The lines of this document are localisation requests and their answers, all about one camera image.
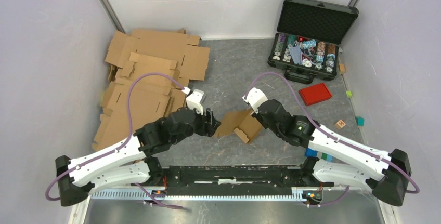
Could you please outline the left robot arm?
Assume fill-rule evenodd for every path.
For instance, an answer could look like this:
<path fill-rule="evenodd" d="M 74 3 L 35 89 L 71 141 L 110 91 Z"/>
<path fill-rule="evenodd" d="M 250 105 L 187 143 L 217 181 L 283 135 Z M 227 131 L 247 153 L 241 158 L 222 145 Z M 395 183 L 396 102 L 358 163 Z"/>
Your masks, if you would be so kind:
<path fill-rule="evenodd" d="M 158 186 L 164 173 L 155 154 L 169 150 L 192 135 L 212 137 L 220 125 L 211 109 L 200 114 L 180 108 L 145 124 L 134 131 L 129 140 L 77 159 L 66 155 L 56 158 L 61 206 L 75 205 L 97 191 L 123 184 L 147 182 Z"/>

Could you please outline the brown cardboard box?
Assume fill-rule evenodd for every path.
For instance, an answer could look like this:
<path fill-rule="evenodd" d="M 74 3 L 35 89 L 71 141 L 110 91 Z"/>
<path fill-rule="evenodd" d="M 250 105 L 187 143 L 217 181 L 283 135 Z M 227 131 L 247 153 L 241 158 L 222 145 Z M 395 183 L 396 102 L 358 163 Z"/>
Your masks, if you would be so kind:
<path fill-rule="evenodd" d="M 252 116 L 253 113 L 251 108 L 226 112 L 214 137 L 235 134 L 246 144 L 252 142 L 263 129 L 261 123 Z"/>

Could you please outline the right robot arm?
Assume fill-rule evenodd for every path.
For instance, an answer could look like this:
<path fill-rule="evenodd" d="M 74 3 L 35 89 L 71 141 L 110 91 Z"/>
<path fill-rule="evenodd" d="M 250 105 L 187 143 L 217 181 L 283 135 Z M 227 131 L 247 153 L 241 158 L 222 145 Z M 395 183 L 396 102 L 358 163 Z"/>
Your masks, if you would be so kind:
<path fill-rule="evenodd" d="M 247 100 L 252 116 L 265 129 L 292 146 L 322 152 L 341 161 L 331 163 L 317 157 L 302 165 L 301 182 L 313 187 L 318 182 L 364 188 L 377 199 L 402 206 L 411 179 L 408 154 L 374 149 L 343 137 L 306 116 L 291 115 L 275 99 Z"/>

